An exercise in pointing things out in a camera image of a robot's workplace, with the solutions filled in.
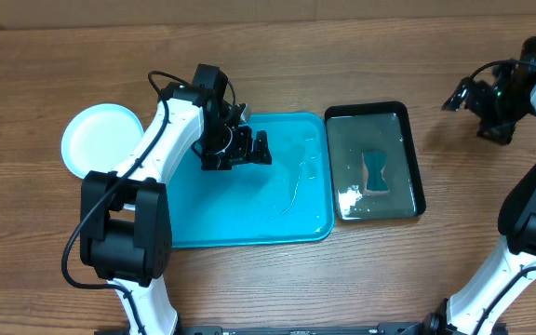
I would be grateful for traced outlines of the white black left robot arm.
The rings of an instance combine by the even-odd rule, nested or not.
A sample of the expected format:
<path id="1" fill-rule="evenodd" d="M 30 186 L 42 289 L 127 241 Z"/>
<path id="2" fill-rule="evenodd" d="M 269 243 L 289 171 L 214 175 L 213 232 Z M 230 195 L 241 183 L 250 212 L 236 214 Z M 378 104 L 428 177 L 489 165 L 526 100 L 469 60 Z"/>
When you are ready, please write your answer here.
<path id="1" fill-rule="evenodd" d="M 163 273 L 172 249 L 168 184 L 188 151 L 204 170 L 269 165 L 264 131 L 248 126 L 245 104 L 227 102 L 233 88 L 216 66 L 198 64 L 191 82 L 172 76 L 156 90 L 157 114 L 133 155 L 110 172 L 90 171 L 82 181 L 80 222 L 62 254 L 61 271 L 75 288 L 68 260 L 79 246 L 81 262 L 111 289 L 126 312 L 128 334 L 173 334 L 179 317 Z"/>

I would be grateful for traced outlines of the light blue plate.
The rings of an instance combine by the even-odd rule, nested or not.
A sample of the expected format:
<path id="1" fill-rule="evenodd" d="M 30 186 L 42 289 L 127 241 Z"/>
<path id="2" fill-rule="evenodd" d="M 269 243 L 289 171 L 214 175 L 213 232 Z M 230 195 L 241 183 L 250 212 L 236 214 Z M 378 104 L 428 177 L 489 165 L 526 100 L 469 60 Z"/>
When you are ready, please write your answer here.
<path id="1" fill-rule="evenodd" d="M 60 154 L 65 166 L 78 178 L 89 171 L 108 172 L 139 144 L 143 127 L 128 108 L 102 103 L 77 114 L 65 128 Z"/>

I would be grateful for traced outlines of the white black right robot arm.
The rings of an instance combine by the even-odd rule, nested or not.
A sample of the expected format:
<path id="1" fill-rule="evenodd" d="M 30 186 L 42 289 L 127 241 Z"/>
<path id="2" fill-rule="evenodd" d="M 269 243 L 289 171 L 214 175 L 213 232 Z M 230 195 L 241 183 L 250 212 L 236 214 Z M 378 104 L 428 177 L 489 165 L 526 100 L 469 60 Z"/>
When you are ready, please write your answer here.
<path id="1" fill-rule="evenodd" d="M 519 59 L 496 60 L 487 66 L 493 84 L 471 74 L 442 107 L 473 112 L 479 118 L 478 137 L 507 145 L 516 123 L 527 114 L 536 116 L 536 35 L 523 43 Z M 503 201 L 498 231 L 496 247 L 469 282 L 406 333 L 505 333 L 498 319 L 536 280 L 536 163 Z"/>

